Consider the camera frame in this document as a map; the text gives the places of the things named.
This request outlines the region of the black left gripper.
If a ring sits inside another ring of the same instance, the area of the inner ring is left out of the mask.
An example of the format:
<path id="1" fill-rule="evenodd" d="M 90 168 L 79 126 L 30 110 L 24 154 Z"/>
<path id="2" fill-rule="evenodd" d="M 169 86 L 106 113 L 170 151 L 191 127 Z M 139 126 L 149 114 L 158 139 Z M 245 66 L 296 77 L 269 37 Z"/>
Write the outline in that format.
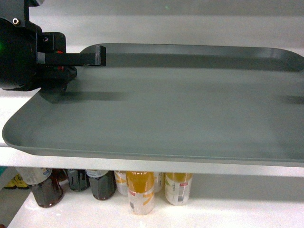
<path id="1" fill-rule="evenodd" d="M 29 8 L 42 0 L 0 2 L 0 87 L 9 91 L 66 91 L 77 77 L 74 66 L 106 66 L 106 47 L 93 45 L 88 53 L 65 53 L 66 37 L 43 32 L 29 20 Z"/>

